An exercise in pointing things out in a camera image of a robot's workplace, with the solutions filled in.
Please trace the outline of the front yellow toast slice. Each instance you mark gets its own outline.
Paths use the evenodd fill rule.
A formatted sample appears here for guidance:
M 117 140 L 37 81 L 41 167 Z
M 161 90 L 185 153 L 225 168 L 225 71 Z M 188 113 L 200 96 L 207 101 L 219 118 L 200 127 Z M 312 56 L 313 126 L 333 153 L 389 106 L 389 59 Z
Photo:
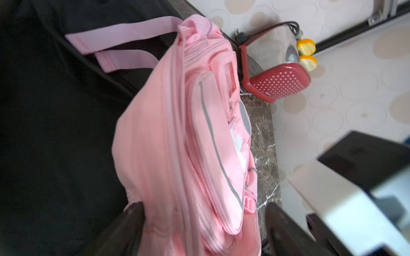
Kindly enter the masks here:
M 310 55 L 300 56 L 299 63 L 307 72 L 312 72 L 318 67 L 316 58 Z

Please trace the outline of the black frame post right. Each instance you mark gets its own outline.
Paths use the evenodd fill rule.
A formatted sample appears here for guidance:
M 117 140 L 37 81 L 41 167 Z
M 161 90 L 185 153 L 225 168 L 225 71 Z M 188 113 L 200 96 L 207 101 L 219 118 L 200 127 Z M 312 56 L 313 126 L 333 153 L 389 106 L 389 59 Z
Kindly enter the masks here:
M 332 36 L 320 43 L 316 44 L 316 53 L 324 51 L 326 49 L 329 49 L 335 45 L 338 45 L 340 43 L 343 43 L 349 39 L 352 39 L 356 36 L 359 36 L 363 33 L 366 33 L 372 29 L 375 29 L 379 26 L 384 25 L 387 22 L 393 21 L 395 19 L 400 18 L 401 16 L 408 15 L 410 13 L 410 1 L 405 1 L 404 3 L 401 3 L 398 5 L 398 9 L 396 12 L 396 15 L 391 17 L 388 16 L 388 18 L 384 21 L 380 21 L 379 23 L 375 25 L 369 25 L 368 21 L 359 23 L 356 26 L 353 26 L 339 34 L 336 34 L 335 36 Z

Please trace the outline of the pink backpack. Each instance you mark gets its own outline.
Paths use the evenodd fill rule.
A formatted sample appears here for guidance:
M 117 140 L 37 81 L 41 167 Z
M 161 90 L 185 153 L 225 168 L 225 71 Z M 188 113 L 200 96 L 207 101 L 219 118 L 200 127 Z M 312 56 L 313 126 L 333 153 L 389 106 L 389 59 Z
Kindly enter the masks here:
M 237 55 L 208 18 L 160 17 L 67 34 L 101 69 L 151 68 L 112 146 L 129 204 L 142 202 L 139 256 L 259 256 L 252 127 Z

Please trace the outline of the rear yellow toast slice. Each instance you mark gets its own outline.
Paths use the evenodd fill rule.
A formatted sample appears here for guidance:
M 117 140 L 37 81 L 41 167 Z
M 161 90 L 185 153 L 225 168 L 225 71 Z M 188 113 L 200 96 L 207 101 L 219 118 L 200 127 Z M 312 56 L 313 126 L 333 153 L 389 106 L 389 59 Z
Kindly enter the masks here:
M 302 56 L 312 56 L 316 53 L 316 44 L 311 39 L 301 39 L 297 41 L 296 48 L 299 55 Z

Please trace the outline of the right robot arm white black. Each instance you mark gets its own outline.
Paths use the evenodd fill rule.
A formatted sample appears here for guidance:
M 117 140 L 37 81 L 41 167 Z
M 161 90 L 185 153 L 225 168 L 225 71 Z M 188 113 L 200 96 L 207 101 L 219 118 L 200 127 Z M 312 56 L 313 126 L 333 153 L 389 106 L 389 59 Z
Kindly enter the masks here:
M 289 178 L 336 256 L 410 253 L 410 143 L 352 131 Z

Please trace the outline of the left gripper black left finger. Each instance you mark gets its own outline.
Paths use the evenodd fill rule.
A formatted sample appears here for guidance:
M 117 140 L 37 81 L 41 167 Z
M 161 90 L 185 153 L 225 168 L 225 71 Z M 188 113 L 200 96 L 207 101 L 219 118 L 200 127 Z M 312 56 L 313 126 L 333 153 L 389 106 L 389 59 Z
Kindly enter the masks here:
M 134 203 L 120 214 L 81 256 L 136 256 L 145 222 L 144 205 Z

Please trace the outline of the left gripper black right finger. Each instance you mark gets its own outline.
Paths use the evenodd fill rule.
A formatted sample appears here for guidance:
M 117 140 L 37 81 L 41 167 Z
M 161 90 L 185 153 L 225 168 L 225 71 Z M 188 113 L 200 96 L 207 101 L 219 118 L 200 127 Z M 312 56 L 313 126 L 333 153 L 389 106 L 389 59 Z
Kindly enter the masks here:
M 316 243 L 277 204 L 265 209 L 265 227 L 274 256 L 331 256 L 325 247 Z

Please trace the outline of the red polka dot toaster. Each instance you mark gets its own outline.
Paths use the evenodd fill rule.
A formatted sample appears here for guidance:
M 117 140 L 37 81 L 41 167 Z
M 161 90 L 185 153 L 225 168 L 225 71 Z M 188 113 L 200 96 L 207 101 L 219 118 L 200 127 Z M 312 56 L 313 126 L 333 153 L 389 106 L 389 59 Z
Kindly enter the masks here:
M 305 90 L 311 77 L 300 63 L 297 43 L 302 35 L 296 21 L 282 22 L 253 35 L 237 30 L 244 89 L 268 103 Z

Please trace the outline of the yellow toast slice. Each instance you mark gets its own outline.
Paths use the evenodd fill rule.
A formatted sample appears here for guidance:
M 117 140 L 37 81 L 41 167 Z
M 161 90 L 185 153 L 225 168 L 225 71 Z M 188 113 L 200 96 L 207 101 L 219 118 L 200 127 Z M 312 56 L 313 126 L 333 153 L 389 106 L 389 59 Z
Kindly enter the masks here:
M 316 58 L 310 55 L 300 56 L 299 63 L 307 72 L 312 72 L 318 67 Z
M 299 55 L 302 56 L 312 56 L 316 53 L 316 44 L 311 39 L 301 39 L 297 41 L 296 48 Z

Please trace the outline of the black backpack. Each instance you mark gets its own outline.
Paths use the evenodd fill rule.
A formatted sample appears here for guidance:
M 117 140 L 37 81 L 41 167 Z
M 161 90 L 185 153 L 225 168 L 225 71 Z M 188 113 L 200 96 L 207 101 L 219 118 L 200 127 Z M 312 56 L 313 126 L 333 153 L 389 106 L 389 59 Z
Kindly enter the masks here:
M 168 1 L 1 2 L 1 255 L 76 255 L 122 213 L 115 126 L 151 70 L 108 75 L 65 35 L 163 16 Z

